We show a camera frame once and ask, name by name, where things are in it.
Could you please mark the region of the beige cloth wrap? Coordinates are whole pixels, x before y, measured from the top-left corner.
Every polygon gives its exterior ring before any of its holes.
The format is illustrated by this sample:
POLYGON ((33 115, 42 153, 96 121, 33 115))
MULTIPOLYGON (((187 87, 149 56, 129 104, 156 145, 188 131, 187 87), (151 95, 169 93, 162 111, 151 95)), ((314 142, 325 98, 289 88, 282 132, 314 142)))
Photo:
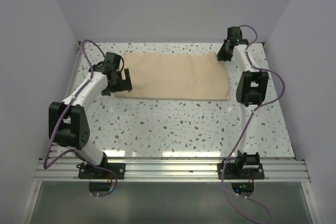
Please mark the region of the beige cloth wrap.
POLYGON ((132 90, 118 98, 192 101, 231 99, 225 63, 215 52, 205 55, 167 55, 126 52, 132 90))

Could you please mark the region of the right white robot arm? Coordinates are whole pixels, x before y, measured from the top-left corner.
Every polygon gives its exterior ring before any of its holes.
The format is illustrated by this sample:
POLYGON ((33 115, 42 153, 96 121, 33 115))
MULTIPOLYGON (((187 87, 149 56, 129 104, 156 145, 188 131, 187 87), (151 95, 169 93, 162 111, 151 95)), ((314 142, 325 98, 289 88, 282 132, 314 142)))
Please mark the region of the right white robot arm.
POLYGON ((234 172, 246 178, 260 164, 255 109, 262 105, 268 87, 268 72, 257 67, 255 60, 248 54, 249 42, 243 38, 240 27, 227 28, 227 38, 217 53, 218 61, 236 60, 241 76, 236 88, 236 101, 240 105, 242 133, 234 147, 231 157, 235 158, 234 172))

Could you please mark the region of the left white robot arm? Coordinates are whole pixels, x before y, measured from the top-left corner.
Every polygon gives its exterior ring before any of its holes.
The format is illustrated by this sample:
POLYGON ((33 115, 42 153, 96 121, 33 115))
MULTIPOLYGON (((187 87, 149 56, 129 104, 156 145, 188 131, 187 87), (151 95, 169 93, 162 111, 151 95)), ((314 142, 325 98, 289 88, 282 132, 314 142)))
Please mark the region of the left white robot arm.
POLYGON ((48 109, 49 147, 53 143, 65 147, 87 163, 97 178, 104 178, 109 165, 103 161, 104 152, 90 140, 86 115, 98 95, 110 96, 115 92, 132 90, 130 72, 122 56, 108 52, 104 60, 90 65, 89 72, 78 88, 61 102, 53 102, 48 109))

